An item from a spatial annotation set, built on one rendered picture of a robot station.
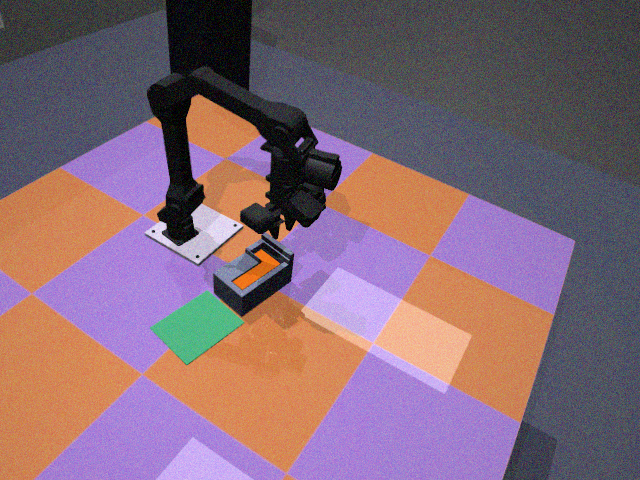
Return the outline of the orange l-shaped part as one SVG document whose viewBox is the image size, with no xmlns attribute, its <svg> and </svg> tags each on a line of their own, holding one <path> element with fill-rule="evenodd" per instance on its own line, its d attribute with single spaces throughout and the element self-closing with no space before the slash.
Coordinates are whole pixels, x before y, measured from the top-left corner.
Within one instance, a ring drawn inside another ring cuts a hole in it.
<svg viewBox="0 0 640 480">
<path fill-rule="evenodd" d="M 259 250 L 255 253 L 255 255 L 260 258 L 259 265 L 240 276 L 232 283 L 235 284 L 239 289 L 244 290 L 252 283 L 269 273 L 271 270 L 280 265 L 275 259 L 265 253 L 263 250 Z"/>
</svg>

